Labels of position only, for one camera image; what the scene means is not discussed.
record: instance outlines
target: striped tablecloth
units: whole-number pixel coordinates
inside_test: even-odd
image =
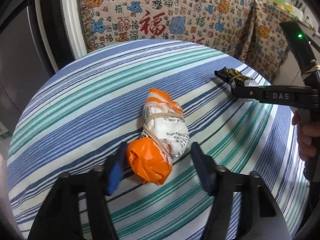
[[[214,70],[237,68],[261,85],[255,71],[219,51],[182,41],[141,40],[92,52],[60,70],[33,97],[12,137],[9,198],[28,237],[32,222],[63,171],[87,172],[123,140],[142,131],[142,108],[151,87],[169,93],[185,113],[190,143],[234,172],[260,173],[293,233],[302,217],[308,183],[297,155],[296,129],[286,106],[236,101]],[[83,195],[84,237],[91,239]],[[165,184],[142,185],[127,166],[107,198],[121,240],[199,239],[213,198],[201,189],[188,149],[174,159]],[[236,230],[235,195],[229,238]]]

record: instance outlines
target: orange and white plastic package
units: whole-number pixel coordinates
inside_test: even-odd
[[[189,142],[181,106],[170,95],[152,88],[143,107],[144,129],[132,141],[126,156],[142,183],[163,184],[172,170],[172,158],[182,155]]]

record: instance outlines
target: screw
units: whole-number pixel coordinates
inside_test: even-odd
[[[95,166],[95,167],[93,168],[93,170],[94,170],[94,171],[97,171],[97,172],[103,171],[103,165],[97,165],[97,166]]]
[[[222,165],[217,165],[217,171],[226,171],[227,169]]]
[[[64,172],[62,172],[62,173],[59,174],[59,177],[60,177],[60,178],[67,178],[67,177],[69,177],[69,175],[70,175],[69,172],[64,171]]]
[[[259,173],[257,173],[256,171],[251,171],[250,172],[250,176],[252,176],[254,178],[259,178],[260,177]]]

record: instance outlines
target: human hand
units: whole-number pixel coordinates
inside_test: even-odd
[[[298,125],[298,145],[300,159],[306,161],[316,155],[316,148],[312,144],[312,137],[320,137],[320,122],[308,122],[300,124],[298,112],[294,113],[292,124]]]

